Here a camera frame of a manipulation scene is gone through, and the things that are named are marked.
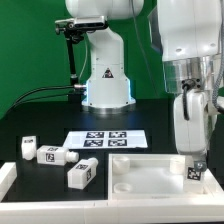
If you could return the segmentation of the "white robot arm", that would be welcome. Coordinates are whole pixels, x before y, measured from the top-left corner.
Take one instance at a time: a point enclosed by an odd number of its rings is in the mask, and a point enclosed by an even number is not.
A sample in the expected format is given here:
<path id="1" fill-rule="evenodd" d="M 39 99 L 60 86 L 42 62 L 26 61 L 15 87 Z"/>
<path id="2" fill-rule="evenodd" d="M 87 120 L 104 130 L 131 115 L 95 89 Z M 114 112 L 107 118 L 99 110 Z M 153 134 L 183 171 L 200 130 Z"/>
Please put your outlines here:
<path id="1" fill-rule="evenodd" d="M 75 30 L 87 31 L 92 74 L 83 108 L 107 112 L 134 100 L 123 69 L 123 41 L 106 26 L 134 17 L 144 0 L 66 0 Z M 206 154 L 224 99 L 218 89 L 224 75 L 224 0 L 157 0 L 157 25 L 166 90 L 177 95 L 174 130 L 177 151 L 190 155 L 197 171 L 207 169 Z"/>

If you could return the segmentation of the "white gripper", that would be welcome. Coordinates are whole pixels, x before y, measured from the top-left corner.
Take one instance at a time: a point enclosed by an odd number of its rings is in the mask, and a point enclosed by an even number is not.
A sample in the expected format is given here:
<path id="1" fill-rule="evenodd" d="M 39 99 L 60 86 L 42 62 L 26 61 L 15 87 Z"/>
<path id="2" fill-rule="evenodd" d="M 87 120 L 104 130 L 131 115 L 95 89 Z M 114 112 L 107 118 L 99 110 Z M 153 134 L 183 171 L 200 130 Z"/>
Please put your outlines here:
<path id="1" fill-rule="evenodd" d="M 179 95 L 173 106 L 176 149 L 182 155 L 196 155 L 194 169 L 207 169 L 206 151 L 212 133 L 212 119 L 207 112 L 207 94 L 191 90 L 187 93 L 189 119 L 184 119 L 183 96 Z"/>

